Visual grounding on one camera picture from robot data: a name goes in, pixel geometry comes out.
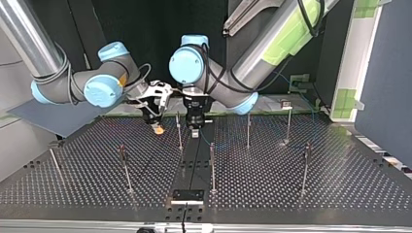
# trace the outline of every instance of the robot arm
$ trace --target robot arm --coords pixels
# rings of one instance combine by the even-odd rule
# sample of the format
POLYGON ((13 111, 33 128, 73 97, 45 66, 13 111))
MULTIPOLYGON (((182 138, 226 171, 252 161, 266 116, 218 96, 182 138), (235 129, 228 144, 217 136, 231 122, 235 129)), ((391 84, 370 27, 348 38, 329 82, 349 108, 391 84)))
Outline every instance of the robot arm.
POLYGON ((122 43, 114 42, 98 52, 103 63, 99 69, 73 73, 64 50, 52 41, 24 0, 0 1, 0 27, 32 74, 32 94, 40 103, 87 101, 93 106, 109 108, 125 94, 129 100, 141 102, 138 108, 155 132, 161 127, 159 123, 171 86, 146 83, 150 65, 146 65, 149 70, 142 77, 140 68, 122 43))
POLYGON ((183 36, 181 47, 170 59, 170 73, 177 82, 192 83, 229 110, 244 115, 256 103, 261 83, 312 38, 307 23, 313 25, 321 20, 318 17, 324 16, 337 2, 304 0, 303 6, 299 6, 299 1, 285 0, 254 43, 227 70, 209 59, 206 36, 183 36))

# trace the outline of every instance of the green tape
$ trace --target green tape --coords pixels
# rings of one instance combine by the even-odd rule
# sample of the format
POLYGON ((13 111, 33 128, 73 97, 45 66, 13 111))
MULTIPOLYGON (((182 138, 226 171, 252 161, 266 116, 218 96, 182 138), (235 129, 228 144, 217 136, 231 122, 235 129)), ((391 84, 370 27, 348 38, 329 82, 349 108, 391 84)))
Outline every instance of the green tape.
POLYGON ((0 116, 0 120, 10 119, 10 118, 17 118, 17 117, 12 116, 12 115, 4 115, 4 116, 0 116))
POLYGON ((379 0, 358 0, 354 18, 375 17, 379 0))
MULTIPOLYGON (((309 19, 313 24, 318 19, 320 4, 317 0, 303 1, 309 19)), ((279 34, 273 38, 262 59, 274 66, 279 65, 288 54, 296 55, 312 36, 298 7, 294 10, 279 34)))
POLYGON ((355 108, 355 89, 338 89, 333 109, 333 118, 350 118, 355 108))

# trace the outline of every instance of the small object on rod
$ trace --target small object on rod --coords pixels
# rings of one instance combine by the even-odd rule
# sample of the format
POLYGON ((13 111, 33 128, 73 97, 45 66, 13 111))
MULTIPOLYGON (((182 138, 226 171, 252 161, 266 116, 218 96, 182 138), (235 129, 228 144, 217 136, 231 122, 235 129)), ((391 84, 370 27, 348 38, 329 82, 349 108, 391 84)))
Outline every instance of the small object on rod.
POLYGON ((289 110, 288 112, 288 130, 286 132, 286 139, 284 140, 285 145, 289 143, 289 136, 291 134, 291 120, 292 120, 292 102, 289 100, 281 100, 281 109, 289 110))

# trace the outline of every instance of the white panel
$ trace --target white panel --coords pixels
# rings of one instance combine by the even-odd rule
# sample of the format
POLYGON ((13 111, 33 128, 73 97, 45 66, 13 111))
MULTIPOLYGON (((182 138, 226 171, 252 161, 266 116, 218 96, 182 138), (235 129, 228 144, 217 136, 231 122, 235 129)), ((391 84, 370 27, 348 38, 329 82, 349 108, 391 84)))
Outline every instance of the white panel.
MULTIPOLYGON (((332 116, 338 89, 355 89, 357 91, 355 99, 361 99, 361 91, 381 11, 382 8, 378 8, 375 17, 353 18, 351 20, 332 102, 332 116)), ((357 110, 352 110, 350 118, 332 118, 332 120, 355 122, 356 114, 357 110)))
POLYGON ((0 29, 0 51, 0 65, 21 61, 20 56, 2 29, 0 29))
POLYGON ((0 66, 0 113, 33 98, 31 75, 24 63, 0 66))
POLYGON ((6 112, 32 99, 29 74, 0 30, 0 181, 48 149, 55 135, 6 112))
POLYGON ((48 149, 55 136, 23 120, 0 128, 0 181, 48 149))

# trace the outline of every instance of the metal plate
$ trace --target metal plate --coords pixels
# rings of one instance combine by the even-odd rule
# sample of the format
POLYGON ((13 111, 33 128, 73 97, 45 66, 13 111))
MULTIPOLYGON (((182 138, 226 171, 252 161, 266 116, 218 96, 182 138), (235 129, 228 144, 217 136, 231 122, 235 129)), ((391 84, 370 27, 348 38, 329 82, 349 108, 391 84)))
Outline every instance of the metal plate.
MULTIPOLYGON (((208 140, 216 144, 218 191, 211 193, 204 182, 210 172, 191 173, 179 181, 204 189, 205 200, 185 209, 169 205, 182 158, 175 119, 166 118, 165 134, 156 136, 141 119, 104 118, 56 151, 63 179, 46 158, 14 182, 2 183, 0 218, 164 222, 184 216, 186 222, 219 224, 412 225, 408 178, 323 116, 292 116, 286 147, 287 120, 252 116, 248 150, 245 116, 220 116, 207 124, 203 133, 215 134, 208 140), (308 141, 313 157, 302 195, 308 141), (131 154, 132 196, 119 144, 131 154)), ((198 148, 197 157, 205 160, 207 143, 191 144, 188 137, 184 128, 185 155, 198 148)))
MULTIPOLYGON (((166 118, 164 125, 165 133, 156 135, 139 118, 104 118, 55 151, 61 176, 51 157, 34 162, 27 175, 0 192, 0 203, 49 209, 163 208, 181 159, 175 119, 166 118), (132 194, 120 165, 121 144, 129 155, 132 194)), ((188 137, 183 127, 184 143, 188 137)))
POLYGON ((285 146, 287 116, 252 116, 249 150, 245 116, 215 123, 218 192, 205 221, 411 224, 412 182, 325 117, 293 116, 285 146), (302 191, 307 142, 313 157, 302 191))

